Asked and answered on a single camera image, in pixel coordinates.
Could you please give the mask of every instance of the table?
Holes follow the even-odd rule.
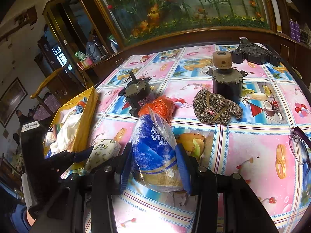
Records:
[[[262,201],[279,232],[288,233],[307,209],[303,185],[306,164],[300,166],[289,147],[290,128],[296,125],[311,137],[311,107],[284,66],[256,65],[246,60],[233,64],[249,75],[244,77],[240,106],[243,118],[232,118],[228,125],[200,123],[193,111],[193,97],[206,88],[213,91],[212,78],[202,72],[210,65],[212,53],[232,51],[237,46],[209,45],[185,47],[150,55],[135,55],[112,72],[97,88],[100,96],[90,130],[89,146],[98,138],[113,138],[122,133],[122,150],[130,140],[136,118],[118,93],[129,82],[129,70],[137,78],[151,77],[156,96],[179,99],[179,108],[171,122],[175,135],[198,132],[210,141],[201,165],[218,174],[238,172]],[[306,115],[295,111],[305,106]],[[286,172],[276,172],[276,150],[282,147]],[[123,232],[189,232],[194,219],[196,197],[183,192],[157,193],[130,179],[124,194],[115,196],[114,213],[119,233]],[[218,201],[218,227],[223,231],[222,194]],[[86,232],[91,232],[90,214]]]

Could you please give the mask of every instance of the white label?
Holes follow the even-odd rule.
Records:
[[[39,126],[40,126],[40,124],[38,121],[35,121],[32,123],[27,123],[27,124],[23,125],[23,128],[21,129],[21,131],[24,132],[24,131],[32,130],[32,129],[37,128]]]

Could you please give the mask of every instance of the picture frame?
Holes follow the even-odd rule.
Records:
[[[4,128],[27,95],[28,92],[16,77],[0,98],[0,123]]]

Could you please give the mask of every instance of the purple bottle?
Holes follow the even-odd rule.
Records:
[[[296,41],[300,42],[300,27],[297,21],[295,21],[295,35],[296,35]]]
[[[290,19],[290,37],[292,39],[296,39],[296,34],[295,34],[295,23],[292,19]]]

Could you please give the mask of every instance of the red plastic bag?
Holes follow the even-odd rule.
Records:
[[[176,105],[170,98],[162,95],[153,100],[152,103],[147,103],[144,107],[142,107],[141,110],[138,112],[139,116],[149,114],[149,107],[155,113],[161,115],[164,120],[170,123]]]

